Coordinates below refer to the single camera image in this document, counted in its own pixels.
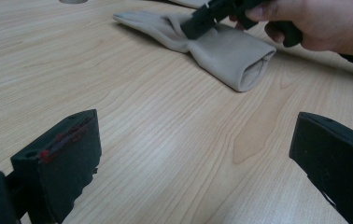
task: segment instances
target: wooden table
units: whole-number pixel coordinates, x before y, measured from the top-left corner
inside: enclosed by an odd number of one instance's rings
[[[112,20],[142,9],[191,12],[0,0],[0,170],[64,117],[96,108],[99,172],[64,223],[346,223],[288,153],[300,111],[353,129],[353,64],[278,47],[260,84],[238,93]]]

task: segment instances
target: table surface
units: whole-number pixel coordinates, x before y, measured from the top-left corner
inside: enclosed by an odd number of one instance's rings
[[[288,153],[300,111],[353,129],[353,64],[277,46],[259,85],[239,93],[112,20],[127,10],[192,12],[0,0],[1,171],[61,119],[96,108],[99,171],[64,223],[346,223]],[[250,32],[266,40],[262,26]]]

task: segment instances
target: screw hole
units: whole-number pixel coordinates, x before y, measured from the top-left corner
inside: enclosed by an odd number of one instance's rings
[[[25,154],[26,158],[31,158],[31,157],[35,157],[36,156],[36,152],[28,152],[27,154]]]
[[[85,3],[87,0],[60,0],[62,3],[66,4],[80,4],[80,3]]]

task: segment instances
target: red marking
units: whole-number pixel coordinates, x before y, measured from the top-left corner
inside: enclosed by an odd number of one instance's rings
[[[72,139],[72,142],[77,142],[81,138],[81,134],[78,134],[77,136]]]
[[[39,159],[43,162],[49,162],[49,150],[45,149],[39,153]]]
[[[59,141],[61,141],[61,139],[63,139],[63,137],[64,137],[64,135],[61,134],[61,133],[59,133],[59,134],[57,134],[57,135],[55,136],[55,140],[56,140],[57,142],[59,142]]]

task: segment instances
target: finger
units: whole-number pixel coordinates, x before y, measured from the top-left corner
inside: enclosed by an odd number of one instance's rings
[[[237,30],[244,30],[244,26],[243,24],[241,24],[239,21],[237,22],[237,24],[234,26],[235,29]]]
[[[275,26],[271,22],[266,24],[266,26],[264,27],[264,31],[270,36],[270,38],[272,38],[278,44],[284,42],[285,40],[285,35],[277,28],[275,28]]]
[[[252,21],[293,21],[302,13],[300,0],[269,0],[247,10]]]
[[[229,20],[230,21],[237,21],[237,17],[236,16],[229,16]]]
[[[140,11],[125,11],[113,14],[113,19],[116,21],[142,21],[142,12]]]

